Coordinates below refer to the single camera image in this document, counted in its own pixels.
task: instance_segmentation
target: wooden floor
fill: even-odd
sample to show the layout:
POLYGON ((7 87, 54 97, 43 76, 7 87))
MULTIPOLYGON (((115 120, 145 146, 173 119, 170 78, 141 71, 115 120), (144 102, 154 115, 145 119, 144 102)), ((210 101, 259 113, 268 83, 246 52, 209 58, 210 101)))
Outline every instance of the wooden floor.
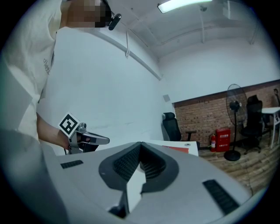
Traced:
POLYGON ((269 137, 263 136, 260 147, 262 148, 260 153, 257 149, 251 149, 247 155, 244 155, 245 149, 236 147, 235 149, 241 153, 241 158, 235 162, 227 161, 224 152, 199 150, 198 153, 200 157, 235 178, 254 195, 269 185, 280 158, 280 145, 277 145, 277 139, 271 149, 269 137))

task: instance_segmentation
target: chair armrest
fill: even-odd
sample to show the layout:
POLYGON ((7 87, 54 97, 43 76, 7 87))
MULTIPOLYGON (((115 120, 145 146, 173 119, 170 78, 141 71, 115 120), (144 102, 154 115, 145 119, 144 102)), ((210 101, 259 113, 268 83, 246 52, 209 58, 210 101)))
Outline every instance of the chair armrest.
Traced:
POLYGON ((196 133, 196 131, 195 131, 195 130, 193 130, 193 131, 186 131, 185 133, 188 134, 188 139, 187 139, 187 141, 189 142, 189 141, 191 140, 191 135, 192 135, 192 133, 196 133))

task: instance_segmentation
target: red box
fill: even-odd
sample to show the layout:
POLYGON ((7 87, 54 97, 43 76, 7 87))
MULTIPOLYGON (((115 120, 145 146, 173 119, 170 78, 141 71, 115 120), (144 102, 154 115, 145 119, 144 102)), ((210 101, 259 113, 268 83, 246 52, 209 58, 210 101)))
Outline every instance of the red box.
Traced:
POLYGON ((231 142, 231 130, 229 128, 217 129, 216 136, 216 152, 229 151, 229 145, 231 142))

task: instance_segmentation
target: white t-shirt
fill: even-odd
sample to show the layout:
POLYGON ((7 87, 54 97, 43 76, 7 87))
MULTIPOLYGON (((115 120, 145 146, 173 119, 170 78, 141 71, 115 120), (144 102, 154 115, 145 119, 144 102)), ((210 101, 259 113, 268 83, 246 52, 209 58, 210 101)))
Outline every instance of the white t-shirt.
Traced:
POLYGON ((2 50, 3 62, 9 72, 32 98, 18 131, 36 139, 37 103, 50 75, 56 32, 60 27, 61 1, 35 2, 19 21, 2 50))

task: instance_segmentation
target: pedestal fan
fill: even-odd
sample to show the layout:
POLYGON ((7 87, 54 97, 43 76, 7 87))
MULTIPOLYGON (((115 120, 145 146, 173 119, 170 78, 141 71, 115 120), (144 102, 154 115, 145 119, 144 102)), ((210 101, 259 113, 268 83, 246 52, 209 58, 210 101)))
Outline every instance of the pedestal fan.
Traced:
POLYGON ((232 84, 227 90, 227 113, 234 125, 233 149, 224 153, 224 158, 229 161, 240 159, 240 153, 235 151, 237 126, 243 126, 247 117, 247 97, 243 89, 237 84, 232 84))

